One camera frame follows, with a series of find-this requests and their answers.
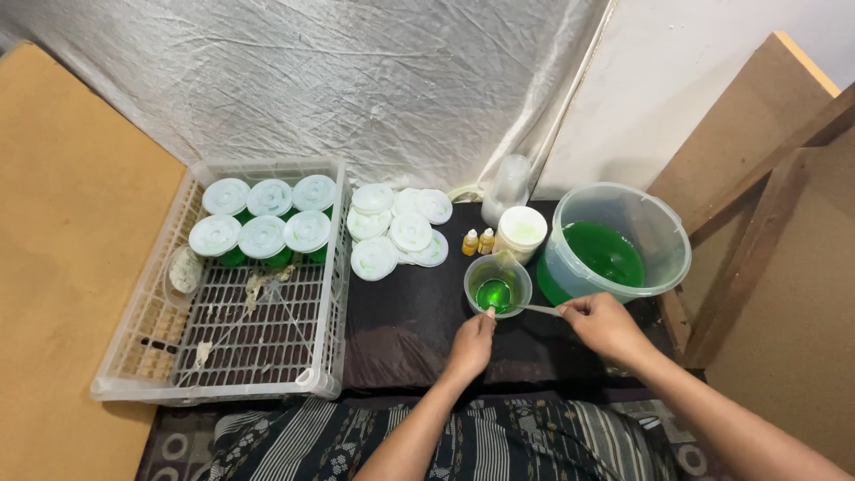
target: person's right hand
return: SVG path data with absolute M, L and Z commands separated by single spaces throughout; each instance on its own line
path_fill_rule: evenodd
M 657 352 L 623 304 L 609 293 L 568 300 L 557 307 L 595 353 L 626 367 Z

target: wrinkled fabric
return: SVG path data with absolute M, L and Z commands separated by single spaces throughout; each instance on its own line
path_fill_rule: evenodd
M 3 0 L 0 41 L 40 44 L 187 165 L 333 154 L 357 185 L 448 190 L 519 149 L 540 171 L 607 7 Z

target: stack of lids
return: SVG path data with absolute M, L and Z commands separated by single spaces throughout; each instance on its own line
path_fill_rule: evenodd
M 435 189 L 394 193 L 368 184 L 353 193 L 347 229 L 355 242 L 351 268 L 366 281 L 379 281 L 397 264 L 435 267 L 448 257 L 448 242 L 431 224 L 451 217 L 451 201 Z

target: clear plastic bowl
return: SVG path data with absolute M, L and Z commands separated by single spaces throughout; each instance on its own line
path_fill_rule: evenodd
M 562 233 L 563 226 L 578 221 L 601 223 L 632 242 L 645 266 L 644 284 L 623 286 L 584 265 Z M 571 190 L 558 203 L 544 256 L 550 276 L 570 296 L 605 291 L 629 302 L 679 284 L 692 263 L 692 248 L 680 218 L 662 200 L 622 184 L 597 182 Z
M 463 290 L 472 312 L 484 312 L 475 303 L 475 294 L 481 284 L 490 279 L 501 279 L 510 287 L 510 302 L 515 305 L 528 304 L 532 299 L 532 279 L 520 263 L 514 260 L 510 252 L 500 252 L 478 258 L 463 275 Z M 522 312 L 515 307 L 496 314 L 496 319 L 511 318 Z

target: white plastic crate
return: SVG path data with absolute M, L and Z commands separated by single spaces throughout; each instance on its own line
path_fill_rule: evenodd
M 188 170 L 139 277 L 119 327 L 91 384 L 98 401 L 145 401 L 167 406 L 307 393 L 341 392 L 351 242 L 345 213 L 351 187 L 343 160 L 327 157 L 243 163 L 206 163 Z M 247 259 L 224 268 L 209 259 L 198 290 L 182 298 L 167 292 L 167 260 L 187 244 L 207 214 L 204 187 L 226 177 L 250 185 L 270 178 L 292 186 L 307 175 L 336 181 L 333 226 L 323 264 L 295 253 L 291 275 Z M 255 307 L 247 282 L 268 282 Z M 212 342 L 206 362 L 194 366 L 197 346 Z

